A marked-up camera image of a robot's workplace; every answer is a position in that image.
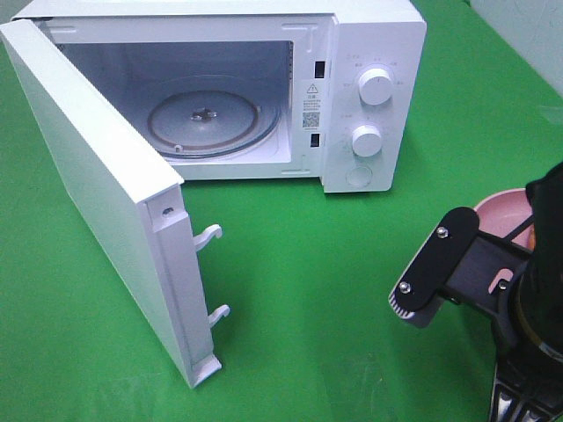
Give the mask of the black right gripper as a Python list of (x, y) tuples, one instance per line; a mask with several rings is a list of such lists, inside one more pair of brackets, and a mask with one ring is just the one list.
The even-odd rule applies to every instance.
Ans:
[(522, 287), (533, 280), (533, 256), (499, 292), (492, 321), (496, 363), (489, 421), (554, 421), (562, 416), (562, 352), (542, 343), (523, 314)]

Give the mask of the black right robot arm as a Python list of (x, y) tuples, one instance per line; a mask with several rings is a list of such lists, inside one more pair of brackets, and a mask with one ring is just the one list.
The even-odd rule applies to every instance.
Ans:
[(562, 416), (562, 165), (525, 188), (535, 248), (511, 290), (514, 347), (496, 354), (490, 421), (553, 421)]

